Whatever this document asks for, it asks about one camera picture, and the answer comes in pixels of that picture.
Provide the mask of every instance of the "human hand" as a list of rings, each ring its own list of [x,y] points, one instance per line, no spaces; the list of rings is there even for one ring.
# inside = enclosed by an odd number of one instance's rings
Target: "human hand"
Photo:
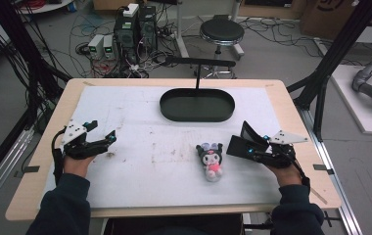
[[[302,177],[293,164],[285,168],[276,168],[269,165],[266,165],[266,167],[275,174],[280,187],[292,184],[302,184]]]
[[[75,160],[66,156],[64,159],[64,173],[71,173],[85,178],[88,166],[94,159],[95,156],[84,160]]]

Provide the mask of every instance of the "white plastic part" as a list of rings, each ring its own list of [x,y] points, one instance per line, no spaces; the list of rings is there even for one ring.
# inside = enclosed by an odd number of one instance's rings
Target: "white plastic part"
[[[123,11],[122,12],[122,15],[125,16],[125,17],[134,17],[135,13],[137,12],[138,10],[138,4],[135,4],[135,3],[130,3],[128,4],[128,11]]]
[[[278,131],[274,136],[269,138],[270,143],[274,144],[293,144],[306,142],[308,139],[297,134],[286,132],[283,130]]]
[[[70,123],[67,126],[67,129],[65,130],[61,145],[68,144],[70,141],[74,140],[76,137],[80,136],[85,132],[87,131],[84,126],[71,119]]]

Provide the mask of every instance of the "power supply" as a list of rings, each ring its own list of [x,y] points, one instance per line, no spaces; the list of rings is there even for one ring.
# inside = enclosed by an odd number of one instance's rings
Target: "power supply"
[[[104,35],[95,35],[91,42],[89,42],[88,49],[92,60],[101,60],[104,56]]]
[[[104,53],[106,60],[114,60],[116,58],[116,44],[112,35],[104,36]]]

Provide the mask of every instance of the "person's arm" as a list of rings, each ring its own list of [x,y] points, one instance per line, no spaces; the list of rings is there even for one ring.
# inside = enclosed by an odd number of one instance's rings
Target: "person's arm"
[[[282,195],[280,206],[271,214],[274,235],[319,235],[323,224],[323,212],[308,198],[308,188],[302,185],[299,171],[291,165],[287,168],[269,169],[277,176]]]
[[[26,234],[88,234],[91,209],[86,197],[90,183],[85,176],[93,159],[65,158],[58,186],[45,194]]]

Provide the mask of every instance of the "white box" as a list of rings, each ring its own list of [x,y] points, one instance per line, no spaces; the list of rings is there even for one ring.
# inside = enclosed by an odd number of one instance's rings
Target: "white box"
[[[116,58],[116,44],[112,35],[104,36],[104,54],[106,60],[114,60]]]
[[[100,60],[104,56],[104,35],[95,35],[95,37],[89,42],[88,49],[91,54],[92,60]]]
[[[122,12],[122,15],[125,17],[134,17],[135,13],[138,11],[138,4],[130,3],[128,4],[128,11]]]

